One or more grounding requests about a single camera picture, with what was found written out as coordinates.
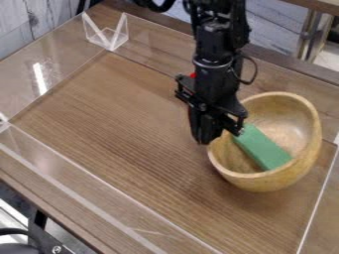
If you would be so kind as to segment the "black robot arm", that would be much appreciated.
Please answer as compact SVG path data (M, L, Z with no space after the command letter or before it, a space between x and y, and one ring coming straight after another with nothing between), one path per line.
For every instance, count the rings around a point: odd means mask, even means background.
M176 97L188 105L191 133L210 144L224 131L240 135L248 112L238 99L243 46L250 42L246 0L187 0L196 49L195 72L178 75Z

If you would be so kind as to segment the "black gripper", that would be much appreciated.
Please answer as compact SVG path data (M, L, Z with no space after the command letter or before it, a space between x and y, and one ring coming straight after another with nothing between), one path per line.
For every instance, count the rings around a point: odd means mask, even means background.
M195 74L176 76L176 97L188 104L191 133L208 145L224 130L239 136L248 112L238 100L244 57L208 61L194 56Z

